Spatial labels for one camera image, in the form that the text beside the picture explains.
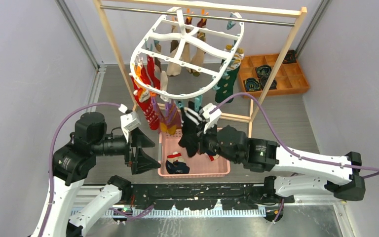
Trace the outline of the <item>navy santa sock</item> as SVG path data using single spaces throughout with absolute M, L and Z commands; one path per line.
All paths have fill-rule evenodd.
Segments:
M 174 152 L 166 157 L 165 167 L 168 174 L 189 174 L 190 172 L 190 167 L 179 152 Z
M 215 161 L 220 156 L 219 154 L 217 154 L 215 152 L 211 152 L 211 151 L 207 151 L 206 154 L 207 154 L 210 161 Z

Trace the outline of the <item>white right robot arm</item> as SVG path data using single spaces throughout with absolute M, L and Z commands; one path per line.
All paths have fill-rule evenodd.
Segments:
M 252 172 L 292 172 L 296 177 L 268 176 L 262 196 L 267 202 L 293 195 L 329 194 L 347 201 L 364 198 L 365 180 L 360 175 L 362 159 L 357 152 L 327 156 L 304 152 L 259 138 L 231 126 L 200 129 L 198 151 L 215 153 Z

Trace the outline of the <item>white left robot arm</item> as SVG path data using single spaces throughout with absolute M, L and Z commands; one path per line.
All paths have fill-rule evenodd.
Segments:
M 127 126 L 120 136 L 107 133 L 102 113 L 85 113 L 76 121 L 70 141 L 58 149 L 50 161 L 49 204 L 43 209 L 33 236 L 84 237 L 109 208 L 131 200 L 131 182 L 114 175 L 80 212 L 71 213 L 97 157 L 123 156 L 133 174 L 160 168 L 160 163 L 144 152 L 144 148 L 154 147 L 154 142 L 139 129 L 136 113 L 129 111 L 122 120 Z

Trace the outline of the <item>white oval clip hanger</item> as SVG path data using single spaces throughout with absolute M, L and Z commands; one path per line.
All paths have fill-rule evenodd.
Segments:
M 210 89 L 216 88 L 219 80 L 230 70 L 230 65 L 235 61 L 235 56 L 240 51 L 238 49 L 244 35 L 244 20 L 238 12 L 231 12 L 227 27 L 231 29 L 236 22 L 240 25 L 240 33 L 237 35 L 227 34 L 224 32 L 213 31 L 202 26 L 188 24 L 184 20 L 184 14 L 179 7 L 173 7 L 158 18 L 145 37 L 133 51 L 130 61 L 130 76 L 133 77 L 137 85 L 145 90 L 163 96 L 167 99 L 191 99 L 204 94 Z M 224 50 L 217 49 L 205 41 L 206 34 L 212 34 L 221 38 L 233 40 L 233 44 Z M 163 55 L 160 51 L 146 49 L 147 40 L 152 39 L 155 43 L 160 41 L 171 42 L 171 52 L 169 55 Z M 219 71 L 215 72 L 204 68 L 204 54 L 212 55 L 221 59 L 222 65 Z M 141 54 L 145 54 L 152 59 L 160 59 L 168 63 L 167 71 L 171 73 L 180 72 L 182 68 L 188 68 L 193 73 L 204 73 L 211 75 L 212 81 L 205 87 L 190 94 L 171 94 L 160 86 L 151 86 L 144 82 L 141 76 L 143 68 Z

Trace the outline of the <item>pink perforated plastic basket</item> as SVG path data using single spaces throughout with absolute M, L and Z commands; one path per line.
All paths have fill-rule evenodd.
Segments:
M 162 178 L 213 178 L 224 177 L 230 173 L 230 162 L 223 157 L 218 157 L 215 161 L 210 161 L 207 154 L 196 154 L 189 158 L 185 148 L 178 145 L 182 136 L 181 130 L 178 129 L 174 135 L 167 133 L 159 134 L 159 155 L 158 162 L 161 167 L 157 170 L 158 175 Z M 189 174 L 168 174 L 165 167 L 166 157 L 174 152 L 182 154 L 183 159 L 190 167 Z

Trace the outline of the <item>green sock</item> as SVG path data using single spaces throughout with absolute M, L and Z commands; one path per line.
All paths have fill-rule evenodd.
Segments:
M 215 102 L 221 103 L 233 94 L 233 87 L 243 58 L 244 50 L 238 47 L 226 71 L 217 84 L 218 89 L 216 90 Z

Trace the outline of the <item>red sock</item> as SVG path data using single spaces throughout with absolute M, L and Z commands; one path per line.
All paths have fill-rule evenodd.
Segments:
M 147 56 L 147 64 L 136 66 L 135 69 L 137 69 L 136 74 L 138 75 L 138 79 L 140 79 L 142 82 L 144 82 L 147 85 L 151 85 L 155 87 L 156 89 L 160 89 L 160 80 L 155 75 L 155 62 L 154 59 L 150 56 Z M 132 77 L 133 79 L 133 95 L 134 98 L 139 105 L 139 107 L 142 109 L 143 114 L 145 116 L 145 121 L 148 122 L 149 127 L 151 130 L 158 130 L 159 129 L 159 117 L 156 114 L 152 99 L 150 95 L 150 91 L 146 90 L 143 87 L 140 87 L 137 84 L 137 80 Z

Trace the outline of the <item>rolled dark sock in tray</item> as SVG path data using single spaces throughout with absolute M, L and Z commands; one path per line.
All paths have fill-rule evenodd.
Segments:
M 259 67 L 255 67 L 256 75 L 259 79 L 263 77 L 269 77 L 272 71 L 272 67 L 270 65 L 261 65 Z

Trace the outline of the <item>striped beige maroon sock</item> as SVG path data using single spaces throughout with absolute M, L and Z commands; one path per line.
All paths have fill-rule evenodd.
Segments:
M 185 24 L 192 25 L 192 17 L 186 17 Z M 207 24 L 207 19 L 201 18 L 196 26 L 200 28 L 205 28 L 206 24 Z M 177 33 L 178 32 L 177 26 L 172 25 L 171 32 Z M 198 32 L 196 36 L 199 40 L 206 42 L 206 34 L 204 32 Z M 170 56 L 171 57 L 176 55 L 178 47 L 179 47 L 179 42 L 177 40 L 171 41 L 170 43 L 170 53 L 171 53 Z M 190 57 L 190 44 L 186 43 L 184 45 L 180 60 L 186 63 L 202 66 L 204 63 L 204 55 L 205 55 L 205 52 L 202 51 L 200 48 L 197 48 L 196 54 L 191 58 Z M 175 63 L 169 63 L 167 66 L 166 74 L 170 77 L 178 76 L 181 73 L 181 70 L 182 70 L 182 67 L 180 65 L 175 64 Z M 186 70 L 195 77 L 200 76 L 199 72 L 191 68 L 186 68 Z

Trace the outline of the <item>metal hanging rod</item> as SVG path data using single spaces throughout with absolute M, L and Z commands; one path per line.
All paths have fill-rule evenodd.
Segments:
M 137 12 L 137 13 L 149 13 L 149 14 L 157 14 L 157 15 L 177 16 L 177 13 L 174 11 L 172 11 L 172 12 L 170 12 L 170 11 L 158 11 L 158 10 L 136 9 L 136 8 L 128 8 L 128 7 L 107 6 L 107 5 L 103 5 L 100 8 L 104 9 L 104 10 L 117 10 L 117 11 L 126 11 L 126 12 Z M 284 26 L 284 27 L 293 27 L 294 26 L 294 23 L 287 23 L 287 22 L 252 20 L 252 19 L 243 19 L 243 18 L 235 18 L 235 17 L 197 15 L 197 14 L 192 14 L 192 13 L 183 13 L 183 16 L 214 19 L 214 20 L 226 20 L 226 21 L 243 22 L 243 23 L 263 24 L 263 25 Z

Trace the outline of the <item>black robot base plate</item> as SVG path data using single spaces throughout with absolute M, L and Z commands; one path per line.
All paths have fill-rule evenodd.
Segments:
M 153 205 L 155 210 L 211 210 L 220 203 L 224 210 L 250 210 L 281 203 L 281 197 L 255 183 L 164 183 L 133 184 L 118 204 L 137 209 Z

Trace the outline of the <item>wooden clothes rack frame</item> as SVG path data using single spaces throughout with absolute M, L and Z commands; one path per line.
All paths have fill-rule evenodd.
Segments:
M 258 15 L 271 15 L 271 16 L 281 16 L 281 17 L 289 17 L 295 18 L 294 26 L 290 27 L 290 33 L 286 40 L 284 47 L 281 49 L 279 54 L 266 54 L 263 55 L 262 58 L 266 62 L 267 65 L 272 67 L 272 71 L 270 76 L 267 79 L 267 82 L 264 88 L 259 92 L 250 93 L 245 90 L 243 92 L 244 97 L 251 97 L 252 100 L 257 100 L 261 103 L 267 94 L 276 95 L 278 93 L 284 94 L 284 89 L 276 89 L 271 90 L 271 83 L 278 79 L 278 72 L 283 68 L 283 61 L 289 51 L 289 48 L 300 28 L 304 17 L 307 13 L 307 8 L 303 7 L 299 11 L 295 10 L 284 10 L 284 9 L 276 9 L 276 8 L 263 8 L 263 7 L 252 7 L 252 6 L 241 6 L 241 5 L 232 5 L 232 4 L 221 4 L 221 3 L 211 3 L 206 1 L 189 1 L 189 0 L 149 0 L 147 1 L 148 5 L 163 5 L 167 6 L 168 10 L 173 7 L 179 7 L 182 9 L 183 13 L 192 13 L 197 15 L 208 15 L 207 10 L 217 10 L 217 11 L 226 11 L 231 14 L 231 12 L 241 13 L 251 13 Z M 192 25 L 196 26 L 201 18 L 192 17 Z M 229 48 L 233 44 L 233 40 L 227 38 L 221 38 L 212 34 L 206 34 L 206 43 L 220 50 L 224 50 Z M 160 51 L 163 55 L 170 54 L 170 41 L 160 41 L 159 43 L 155 43 L 152 39 L 147 40 L 146 49 L 151 49 L 153 51 Z M 146 66 L 147 64 L 147 56 L 145 54 L 141 54 L 142 65 Z M 167 76 L 166 72 L 164 72 L 161 67 L 158 65 L 160 59 L 154 59 L 155 62 L 155 75 L 161 81 L 164 77 Z M 205 54 L 204 55 L 204 63 L 203 67 L 212 71 L 219 71 L 222 60 L 218 59 L 212 55 Z M 241 61 L 240 69 L 238 72 L 238 79 L 244 80 L 246 78 L 246 74 L 248 71 L 253 70 L 255 67 L 259 66 L 259 56 L 249 56 L 247 58 L 243 58 Z M 123 74 L 123 78 L 129 90 L 129 93 L 134 100 L 134 108 L 140 108 L 137 104 L 133 91 L 135 90 L 133 87 L 133 79 L 129 74 Z M 157 94 L 153 94 L 150 92 L 151 97 L 160 96 Z M 165 109 L 165 104 L 159 104 L 160 109 Z

